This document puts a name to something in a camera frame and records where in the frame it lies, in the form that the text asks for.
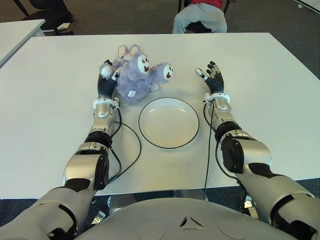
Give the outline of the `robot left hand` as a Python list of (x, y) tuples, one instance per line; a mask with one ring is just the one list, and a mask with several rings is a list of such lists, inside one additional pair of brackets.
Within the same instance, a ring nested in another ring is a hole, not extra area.
[(99, 97), (112, 98), (114, 90), (117, 85), (118, 78), (120, 76), (121, 66), (116, 70), (113, 70), (110, 60), (106, 60), (99, 67), (97, 91)]

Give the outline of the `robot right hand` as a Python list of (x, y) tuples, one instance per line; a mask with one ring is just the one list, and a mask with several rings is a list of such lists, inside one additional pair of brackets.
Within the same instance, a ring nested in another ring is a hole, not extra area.
[(211, 94), (224, 92), (222, 72), (215, 62), (209, 62), (206, 72), (200, 68), (196, 68), (195, 73), (204, 80)]

